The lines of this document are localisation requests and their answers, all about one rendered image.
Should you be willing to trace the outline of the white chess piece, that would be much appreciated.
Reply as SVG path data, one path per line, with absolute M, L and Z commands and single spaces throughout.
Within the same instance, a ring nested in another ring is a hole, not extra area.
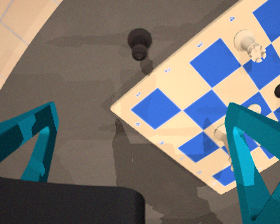
M 229 153 L 229 147 L 228 147 L 228 141 L 227 141 L 227 137 L 226 137 L 227 135 L 226 135 L 226 130 L 225 130 L 225 124 L 223 123 L 223 124 L 219 125 L 215 129 L 214 134 L 215 134 L 215 137 L 216 137 L 217 140 L 222 141 L 224 143 L 224 145 L 225 145 L 225 147 L 226 147 L 226 149 L 227 149 L 227 151 Z M 229 153 L 229 155 L 230 155 L 230 153 Z M 232 166 L 232 163 L 231 163 L 231 157 L 229 157 L 228 161 L 231 164 L 231 170 L 233 171 L 233 166 Z

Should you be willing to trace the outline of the white chess rook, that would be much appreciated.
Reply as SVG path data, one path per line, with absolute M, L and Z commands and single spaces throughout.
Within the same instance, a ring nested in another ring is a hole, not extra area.
M 255 42 L 254 34 L 249 30 L 240 30 L 234 37 L 234 45 L 241 52 L 247 52 L 249 57 L 255 62 L 261 62 L 260 58 L 266 57 L 265 48 Z

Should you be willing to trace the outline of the blue and cream chessboard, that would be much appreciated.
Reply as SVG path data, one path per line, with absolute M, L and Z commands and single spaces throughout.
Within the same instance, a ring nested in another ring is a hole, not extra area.
M 251 31 L 266 51 L 254 62 L 234 37 Z M 215 129 L 229 102 L 258 104 L 280 121 L 280 0 L 239 0 L 174 52 L 111 109 L 129 125 L 223 194 L 236 187 Z

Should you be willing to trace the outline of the white chess pawn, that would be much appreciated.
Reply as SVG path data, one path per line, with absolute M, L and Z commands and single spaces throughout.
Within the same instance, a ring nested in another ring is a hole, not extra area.
M 251 104 L 250 106 L 247 107 L 250 110 L 253 110 L 257 113 L 261 113 L 261 107 L 258 104 Z

